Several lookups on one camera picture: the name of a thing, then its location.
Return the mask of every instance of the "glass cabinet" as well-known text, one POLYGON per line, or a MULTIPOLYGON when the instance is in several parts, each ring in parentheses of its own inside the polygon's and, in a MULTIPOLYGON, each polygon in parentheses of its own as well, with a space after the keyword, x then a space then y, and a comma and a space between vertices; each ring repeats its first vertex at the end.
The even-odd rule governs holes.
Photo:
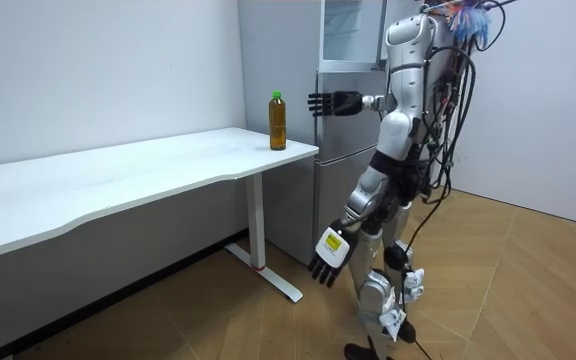
POLYGON ((386 0, 322 0, 320 72, 378 68, 386 0))

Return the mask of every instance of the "sticker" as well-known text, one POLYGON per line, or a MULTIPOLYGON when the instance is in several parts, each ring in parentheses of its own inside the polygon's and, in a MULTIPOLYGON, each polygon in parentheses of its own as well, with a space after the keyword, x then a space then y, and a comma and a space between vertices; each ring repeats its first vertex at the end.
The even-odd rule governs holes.
POLYGON ((337 251, 339 250, 339 246, 341 246, 341 240, 337 239, 335 235, 330 234, 326 239, 326 244, 328 244, 328 246, 330 246, 333 250, 337 251))

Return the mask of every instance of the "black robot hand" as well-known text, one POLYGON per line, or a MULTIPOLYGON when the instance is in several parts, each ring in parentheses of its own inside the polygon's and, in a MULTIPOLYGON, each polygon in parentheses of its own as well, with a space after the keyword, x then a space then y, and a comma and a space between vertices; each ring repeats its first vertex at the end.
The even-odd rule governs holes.
POLYGON ((309 111, 314 116, 350 116, 363 109, 363 95, 356 91, 335 91, 334 93, 315 93, 308 95, 309 111))
POLYGON ((330 225, 330 228, 334 231, 341 231, 341 236, 350 246, 348 254, 346 254, 343 263, 338 268, 333 268, 315 251, 315 256, 312 258, 312 261, 308 265, 308 271, 312 273, 312 278, 319 279, 320 284, 326 284, 328 287, 332 287, 332 285, 335 283, 337 276, 339 276, 339 273, 341 273, 341 270, 344 268, 344 266, 348 264, 348 261, 350 260, 350 257, 352 256, 352 253, 355 251, 357 243, 359 242, 358 232, 351 233, 345 231, 340 220, 334 221, 330 225))

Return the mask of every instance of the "white table leg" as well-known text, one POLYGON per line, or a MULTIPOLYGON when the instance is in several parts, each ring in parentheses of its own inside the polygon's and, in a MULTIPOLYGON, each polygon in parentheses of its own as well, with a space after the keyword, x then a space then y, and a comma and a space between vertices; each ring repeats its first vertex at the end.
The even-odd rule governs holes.
POLYGON ((248 193, 248 227, 250 229, 250 253, 235 244, 226 249, 248 264, 277 289, 283 292, 293 302, 299 301, 304 295, 296 287, 282 279, 274 271, 266 267, 266 246, 264 237, 264 198, 261 186, 261 173, 246 178, 248 193))
POLYGON ((261 271, 266 267, 266 239, 264 238, 264 195, 261 173, 246 178, 248 197, 248 228, 250 231, 251 267, 261 271))

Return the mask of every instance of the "brown liquid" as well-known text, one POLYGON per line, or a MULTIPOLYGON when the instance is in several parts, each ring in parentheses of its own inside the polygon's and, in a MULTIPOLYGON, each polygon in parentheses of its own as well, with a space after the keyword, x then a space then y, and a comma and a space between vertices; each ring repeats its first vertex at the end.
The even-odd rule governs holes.
POLYGON ((286 102, 282 99, 272 99, 268 104, 268 120, 270 122, 270 149, 284 150, 286 148, 286 102))

